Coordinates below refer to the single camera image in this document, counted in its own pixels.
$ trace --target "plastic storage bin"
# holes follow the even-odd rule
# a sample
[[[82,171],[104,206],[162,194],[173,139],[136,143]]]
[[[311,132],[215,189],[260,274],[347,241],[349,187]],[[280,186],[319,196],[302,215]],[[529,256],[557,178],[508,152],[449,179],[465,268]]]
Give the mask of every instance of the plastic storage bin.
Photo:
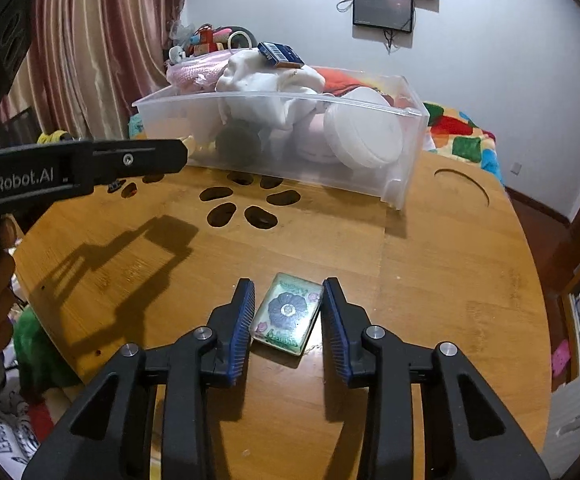
[[[429,113],[401,76],[340,72],[381,92],[393,105],[362,87],[333,97],[282,92],[182,95],[170,86],[134,106],[148,138],[194,137],[189,164],[347,189],[381,197],[400,209]],[[279,122],[292,127],[279,129]]]

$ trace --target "reddish brown floor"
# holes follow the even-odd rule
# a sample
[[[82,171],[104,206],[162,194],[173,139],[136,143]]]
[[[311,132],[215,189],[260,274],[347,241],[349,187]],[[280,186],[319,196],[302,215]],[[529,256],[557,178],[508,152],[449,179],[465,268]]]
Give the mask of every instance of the reddish brown floor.
[[[512,200],[512,206],[534,257],[548,314],[550,344],[554,351],[563,339],[567,339],[565,319],[557,298],[580,263],[580,254],[577,254],[576,245],[563,224],[516,200]],[[569,367],[553,379],[552,390],[566,382],[568,372]]]

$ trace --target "triangular cutout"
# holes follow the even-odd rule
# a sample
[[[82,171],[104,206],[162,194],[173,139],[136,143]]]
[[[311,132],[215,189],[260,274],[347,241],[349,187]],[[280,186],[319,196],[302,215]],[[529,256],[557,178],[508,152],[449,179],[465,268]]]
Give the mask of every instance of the triangular cutout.
[[[72,423],[70,433],[91,440],[103,440],[110,422],[110,412],[115,402],[119,376],[110,375]]]
[[[505,433],[503,422],[469,376],[458,376],[458,387],[472,440],[483,440]]]

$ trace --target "wooden table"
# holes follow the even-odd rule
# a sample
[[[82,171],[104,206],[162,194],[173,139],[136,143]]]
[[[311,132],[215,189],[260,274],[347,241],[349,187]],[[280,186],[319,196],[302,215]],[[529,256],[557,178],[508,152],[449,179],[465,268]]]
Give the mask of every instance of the wooden table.
[[[230,300],[241,276],[260,301],[277,272],[337,276],[350,302],[406,342],[455,342],[542,447],[550,406],[550,342],[532,255],[502,187],[489,173],[422,153],[402,212],[378,198],[285,181],[262,189],[225,172],[186,167],[130,198],[97,189],[56,203],[16,252],[17,275],[39,320],[84,381],[128,341],[174,342]],[[202,202],[210,186],[229,198]],[[294,205],[265,197],[295,189]],[[221,202],[237,211],[208,224]],[[258,205],[278,225],[252,227]],[[415,472],[422,422],[415,402]],[[317,322],[294,359],[254,344],[241,391],[211,390],[219,478],[356,478],[364,390],[324,371]]]

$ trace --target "silver screw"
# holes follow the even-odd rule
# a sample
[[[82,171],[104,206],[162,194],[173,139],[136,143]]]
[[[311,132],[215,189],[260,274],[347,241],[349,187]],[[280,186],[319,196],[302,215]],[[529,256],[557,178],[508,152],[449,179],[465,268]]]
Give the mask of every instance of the silver screw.
[[[381,339],[385,336],[385,329],[378,325],[372,325],[365,329],[365,333],[371,339]]]
[[[212,329],[209,326],[200,326],[195,330],[195,337],[201,341],[205,341],[212,337]]]
[[[139,351],[139,346],[135,343],[126,343],[121,347],[121,355],[123,357],[132,357]]]
[[[456,348],[456,345],[448,341],[446,341],[445,343],[441,343],[441,346],[439,346],[439,350],[443,355],[447,355],[448,357],[452,357],[453,355],[456,355],[456,352],[458,352],[458,348]]]

